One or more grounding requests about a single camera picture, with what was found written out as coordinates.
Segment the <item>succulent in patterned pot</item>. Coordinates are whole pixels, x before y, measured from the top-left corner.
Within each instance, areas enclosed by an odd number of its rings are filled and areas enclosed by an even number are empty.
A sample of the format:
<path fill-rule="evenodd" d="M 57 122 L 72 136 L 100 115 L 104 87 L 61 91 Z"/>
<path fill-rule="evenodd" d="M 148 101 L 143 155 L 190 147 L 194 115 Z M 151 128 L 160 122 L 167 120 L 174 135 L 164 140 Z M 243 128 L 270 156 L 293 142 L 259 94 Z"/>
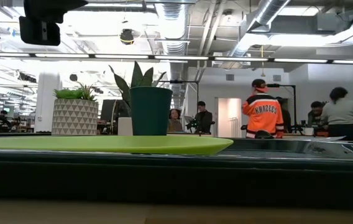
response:
<path fill-rule="evenodd" d="M 95 100 L 94 85 L 75 90 L 54 90 L 53 136 L 93 136 L 97 133 L 99 103 Z"/>

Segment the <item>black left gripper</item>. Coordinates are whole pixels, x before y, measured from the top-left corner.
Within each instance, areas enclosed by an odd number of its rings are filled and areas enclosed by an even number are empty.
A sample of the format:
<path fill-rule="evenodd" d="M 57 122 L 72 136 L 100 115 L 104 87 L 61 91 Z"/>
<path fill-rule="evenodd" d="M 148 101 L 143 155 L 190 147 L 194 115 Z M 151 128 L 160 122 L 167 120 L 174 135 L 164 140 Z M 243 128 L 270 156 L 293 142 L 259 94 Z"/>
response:
<path fill-rule="evenodd" d="M 61 24 L 64 14 L 87 3 L 87 0 L 24 0 L 24 11 L 26 18 L 33 21 Z"/>

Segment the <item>lime green round plate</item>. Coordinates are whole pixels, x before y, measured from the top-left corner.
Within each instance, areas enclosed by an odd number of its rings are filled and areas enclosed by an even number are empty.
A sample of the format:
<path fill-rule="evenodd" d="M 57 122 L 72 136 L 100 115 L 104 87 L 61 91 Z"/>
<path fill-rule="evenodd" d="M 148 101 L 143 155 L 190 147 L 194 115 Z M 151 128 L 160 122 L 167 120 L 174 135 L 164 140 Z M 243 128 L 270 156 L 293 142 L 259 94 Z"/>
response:
<path fill-rule="evenodd" d="M 0 138 L 0 149 L 138 154 L 216 154 L 234 143 L 203 136 L 34 136 Z"/>

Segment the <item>dark green plastic cup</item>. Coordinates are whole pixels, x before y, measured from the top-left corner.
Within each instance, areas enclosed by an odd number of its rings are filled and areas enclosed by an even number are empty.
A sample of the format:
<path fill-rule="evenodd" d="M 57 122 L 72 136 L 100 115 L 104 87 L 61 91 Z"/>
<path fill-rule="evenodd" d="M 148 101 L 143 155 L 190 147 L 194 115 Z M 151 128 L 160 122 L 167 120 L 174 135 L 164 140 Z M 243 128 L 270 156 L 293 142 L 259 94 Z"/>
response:
<path fill-rule="evenodd" d="M 173 92 L 166 88 L 140 86 L 130 89 L 134 136 L 166 136 Z"/>

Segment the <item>slanted silver ventilation duct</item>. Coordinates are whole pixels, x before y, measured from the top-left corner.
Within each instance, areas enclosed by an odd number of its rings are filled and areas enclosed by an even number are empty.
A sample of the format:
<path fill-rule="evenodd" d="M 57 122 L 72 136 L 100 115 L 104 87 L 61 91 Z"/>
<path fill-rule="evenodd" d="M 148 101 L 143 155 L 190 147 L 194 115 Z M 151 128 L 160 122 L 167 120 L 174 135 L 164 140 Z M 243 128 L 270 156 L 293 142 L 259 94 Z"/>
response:
<path fill-rule="evenodd" d="M 243 57 L 252 45 L 259 45 L 267 37 L 253 34 L 259 28 L 260 32 L 268 32 L 272 21 L 291 0 L 261 0 L 258 8 L 244 16 L 240 24 L 240 38 L 237 44 L 229 51 L 229 57 Z"/>

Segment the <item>long ceiling light strip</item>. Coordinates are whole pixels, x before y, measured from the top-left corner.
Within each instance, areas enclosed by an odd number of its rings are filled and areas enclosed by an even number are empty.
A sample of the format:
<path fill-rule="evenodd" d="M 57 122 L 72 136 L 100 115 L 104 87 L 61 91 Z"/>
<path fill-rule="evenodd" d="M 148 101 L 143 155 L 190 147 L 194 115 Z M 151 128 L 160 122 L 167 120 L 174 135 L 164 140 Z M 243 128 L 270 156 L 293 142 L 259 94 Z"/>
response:
<path fill-rule="evenodd" d="M 65 53 L 21 53 L 0 52 L 0 58 L 32 58 L 35 60 L 145 60 L 166 62 L 212 61 L 212 62 L 261 62 L 261 63 L 313 63 L 333 65 L 353 65 L 349 59 L 316 58 L 272 58 L 272 57 L 215 57 L 182 55 L 120 55 L 120 54 L 65 54 Z"/>

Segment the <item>round silver ventilation duct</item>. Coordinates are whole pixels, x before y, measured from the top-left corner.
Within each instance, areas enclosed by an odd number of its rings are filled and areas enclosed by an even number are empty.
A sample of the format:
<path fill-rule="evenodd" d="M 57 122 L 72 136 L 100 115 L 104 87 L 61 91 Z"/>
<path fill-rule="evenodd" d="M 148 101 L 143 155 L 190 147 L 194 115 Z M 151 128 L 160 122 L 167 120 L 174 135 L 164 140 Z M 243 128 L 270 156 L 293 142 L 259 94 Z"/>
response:
<path fill-rule="evenodd" d="M 155 4 L 160 19 L 160 36 L 166 55 L 185 55 L 188 34 L 188 8 L 186 4 Z"/>

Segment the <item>dark background monitor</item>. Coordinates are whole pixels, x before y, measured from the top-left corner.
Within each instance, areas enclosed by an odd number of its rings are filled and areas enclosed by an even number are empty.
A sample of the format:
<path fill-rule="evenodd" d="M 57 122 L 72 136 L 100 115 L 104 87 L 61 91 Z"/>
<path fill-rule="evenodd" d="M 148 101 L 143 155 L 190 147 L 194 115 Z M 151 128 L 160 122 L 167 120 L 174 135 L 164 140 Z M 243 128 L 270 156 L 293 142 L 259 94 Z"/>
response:
<path fill-rule="evenodd" d="M 124 100 L 103 100 L 100 120 L 118 122 L 119 118 L 129 116 L 129 108 Z"/>

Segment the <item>white doorway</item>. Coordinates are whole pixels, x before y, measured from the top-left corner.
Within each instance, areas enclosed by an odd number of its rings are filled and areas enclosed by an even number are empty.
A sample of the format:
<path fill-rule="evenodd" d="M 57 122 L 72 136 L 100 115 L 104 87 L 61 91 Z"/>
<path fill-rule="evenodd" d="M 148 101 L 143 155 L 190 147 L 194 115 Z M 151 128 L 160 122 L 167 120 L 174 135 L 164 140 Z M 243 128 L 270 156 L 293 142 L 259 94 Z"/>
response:
<path fill-rule="evenodd" d="M 217 135 L 220 138 L 242 137 L 241 99 L 218 98 Z"/>

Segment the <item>person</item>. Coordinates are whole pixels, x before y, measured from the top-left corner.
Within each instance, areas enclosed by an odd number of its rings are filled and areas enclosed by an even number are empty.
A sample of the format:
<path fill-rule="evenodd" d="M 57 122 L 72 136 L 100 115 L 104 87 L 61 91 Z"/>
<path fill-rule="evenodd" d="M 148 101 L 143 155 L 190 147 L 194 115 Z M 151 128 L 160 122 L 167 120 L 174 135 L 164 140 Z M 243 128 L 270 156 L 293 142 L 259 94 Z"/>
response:
<path fill-rule="evenodd" d="M 199 101 L 198 104 L 198 112 L 195 116 L 197 121 L 197 127 L 195 133 L 211 133 L 211 125 L 213 123 L 213 114 L 206 109 L 206 103 L 203 101 Z"/>
<path fill-rule="evenodd" d="M 324 128 L 325 123 L 321 118 L 324 104 L 320 101 L 314 101 L 311 104 L 311 111 L 308 113 L 309 128 Z"/>
<path fill-rule="evenodd" d="M 168 132 L 183 131 L 182 124 L 180 122 L 181 112 L 178 109 L 171 109 L 168 116 Z"/>
<path fill-rule="evenodd" d="M 323 106 L 321 119 L 327 126 L 329 137 L 342 137 L 353 141 L 353 100 L 346 98 L 348 91 L 343 87 L 331 90 L 330 102 Z"/>
<path fill-rule="evenodd" d="M 259 131 L 281 139 L 284 133 L 282 108 L 278 100 L 269 95 L 263 79 L 252 82 L 252 94 L 243 102 L 242 113 L 248 116 L 246 138 L 254 139 Z"/>
<path fill-rule="evenodd" d="M 281 109 L 282 109 L 282 116 L 283 116 L 283 123 L 284 123 L 284 130 L 286 133 L 290 133 L 292 128 L 291 128 L 291 116 L 290 112 L 287 110 L 287 100 L 277 96 L 276 99 L 278 100 Z"/>

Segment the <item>dark green plastic tray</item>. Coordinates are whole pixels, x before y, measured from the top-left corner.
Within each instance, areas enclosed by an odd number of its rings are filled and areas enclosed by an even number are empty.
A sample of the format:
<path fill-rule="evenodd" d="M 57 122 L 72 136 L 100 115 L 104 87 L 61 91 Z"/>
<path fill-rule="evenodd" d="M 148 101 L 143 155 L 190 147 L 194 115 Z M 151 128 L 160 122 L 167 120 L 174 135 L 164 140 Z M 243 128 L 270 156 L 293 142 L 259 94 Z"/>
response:
<path fill-rule="evenodd" d="M 0 198 L 353 209 L 353 142 L 236 139 L 213 156 L 0 150 Z"/>

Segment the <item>white square pillar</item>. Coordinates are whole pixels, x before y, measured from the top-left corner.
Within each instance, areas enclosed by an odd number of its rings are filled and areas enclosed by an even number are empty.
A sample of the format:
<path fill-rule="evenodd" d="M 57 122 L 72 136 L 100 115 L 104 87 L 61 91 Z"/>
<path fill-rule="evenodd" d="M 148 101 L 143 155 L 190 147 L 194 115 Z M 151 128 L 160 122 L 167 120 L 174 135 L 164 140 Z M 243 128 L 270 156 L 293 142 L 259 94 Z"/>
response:
<path fill-rule="evenodd" d="M 52 130 L 53 108 L 55 102 L 54 90 L 62 89 L 59 73 L 42 72 L 39 75 L 37 89 L 37 104 L 35 109 L 35 127 L 37 132 Z"/>

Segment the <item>snake plant in white pot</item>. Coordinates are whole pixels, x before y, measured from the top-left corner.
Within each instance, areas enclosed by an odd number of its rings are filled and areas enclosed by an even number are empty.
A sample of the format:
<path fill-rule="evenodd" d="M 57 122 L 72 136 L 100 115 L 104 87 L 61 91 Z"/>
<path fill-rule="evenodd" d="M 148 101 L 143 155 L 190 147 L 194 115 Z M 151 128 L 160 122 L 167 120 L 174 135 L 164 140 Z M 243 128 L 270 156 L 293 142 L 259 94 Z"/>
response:
<path fill-rule="evenodd" d="M 132 136 L 132 110 L 131 110 L 131 93 L 130 90 L 135 87 L 152 86 L 156 87 L 162 80 L 166 72 L 161 73 L 157 80 L 154 80 L 154 68 L 149 68 L 145 73 L 142 73 L 140 65 L 137 61 L 134 62 L 134 68 L 132 71 L 131 84 L 128 85 L 125 79 L 117 75 L 109 65 L 110 71 L 114 75 L 114 79 L 117 87 L 119 88 L 122 96 L 122 100 L 125 103 L 126 110 L 129 117 L 120 117 L 117 122 L 117 135 L 118 136 Z"/>

